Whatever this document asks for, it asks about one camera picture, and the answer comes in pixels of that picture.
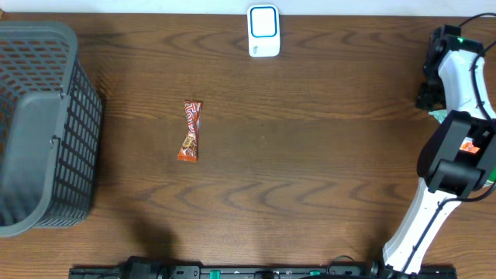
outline black cable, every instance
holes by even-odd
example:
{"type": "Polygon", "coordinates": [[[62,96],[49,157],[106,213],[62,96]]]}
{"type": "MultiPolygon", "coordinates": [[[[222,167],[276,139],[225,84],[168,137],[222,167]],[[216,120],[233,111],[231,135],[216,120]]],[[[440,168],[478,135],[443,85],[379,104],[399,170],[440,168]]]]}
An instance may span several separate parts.
{"type": "Polygon", "coordinates": [[[474,86],[474,92],[475,92],[475,98],[477,99],[477,105],[479,106],[480,110],[482,111],[482,114],[484,117],[488,120],[489,125],[491,126],[491,129],[493,130],[494,133],[496,133],[496,124],[494,124],[493,119],[489,116],[489,113],[487,113],[486,108],[484,107],[484,102],[481,100],[481,93],[479,93],[479,87],[477,86],[477,79],[475,75],[475,69],[477,68],[477,61],[479,58],[484,56],[486,52],[488,52],[492,47],[496,45],[496,40],[492,42],[488,47],[486,47],[484,50],[482,50],[474,59],[474,62],[472,62],[472,67],[470,67],[470,70],[472,71],[472,86],[474,86]]]}
{"type": "Polygon", "coordinates": [[[489,15],[490,15],[490,16],[496,16],[496,13],[494,13],[494,12],[483,12],[483,13],[481,13],[481,14],[474,15],[474,16],[472,16],[471,18],[469,18],[469,19],[465,20],[464,22],[460,23],[460,24],[458,25],[458,27],[464,26],[465,24],[467,24],[467,23],[471,22],[472,20],[474,20],[474,19],[478,19],[478,18],[480,18],[481,16],[485,16],[485,15],[486,15],[486,16],[489,16],[489,15]]]}
{"type": "MultiPolygon", "coordinates": [[[[481,13],[479,15],[472,16],[471,18],[465,20],[464,22],[462,22],[458,26],[463,26],[464,24],[466,24],[466,23],[468,23],[474,19],[480,18],[481,16],[485,16],[485,15],[486,16],[489,16],[489,15],[490,16],[496,16],[496,13],[485,12],[485,13],[481,13]]],[[[491,127],[491,129],[493,131],[493,136],[496,136],[496,124],[494,124],[494,120],[491,118],[489,113],[487,113],[486,108],[484,107],[484,102],[481,99],[481,93],[479,92],[479,87],[477,86],[477,79],[476,79],[476,73],[475,73],[475,69],[477,68],[477,61],[479,60],[479,58],[483,57],[486,54],[486,52],[488,52],[492,47],[494,47],[494,45],[496,45],[496,40],[493,43],[491,43],[488,47],[486,47],[484,50],[482,50],[474,58],[474,61],[472,62],[472,66],[470,67],[470,70],[472,71],[472,85],[474,86],[474,93],[475,93],[475,98],[477,99],[477,106],[479,107],[480,111],[482,112],[484,117],[489,122],[489,126],[491,127]]],[[[417,252],[417,249],[420,247],[420,244],[422,244],[422,241],[424,240],[425,236],[427,235],[427,233],[431,229],[431,226],[434,223],[434,221],[436,220],[437,216],[443,210],[444,205],[446,205],[448,202],[454,202],[454,201],[455,202],[458,202],[458,201],[459,202],[479,202],[479,201],[482,201],[483,199],[489,197],[494,192],[494,190],[496,190],[496,181],[493,182],[493,184],[489,187],[489,189],[485,193],[483,193],[482,195],[480,195],[476,198],[448,198],[448,199],[444,200],[443,202],[441,202],[438,205],[436,212],[434,212],[434,215],[432,216],[429,223],[427,224],[426,228],[422,232],[420,238],[418,239],[417,244],[415,246],[413,246],[412,252],[410,253],[410,256],[408,257],[407,262],[406,262],[406,264],[403,267],[401,272],[404,273],[408,269],[408,266],[410,265],[411,261],[413,260],[413,257],[415,256],[415,253],[417,252]]]]}

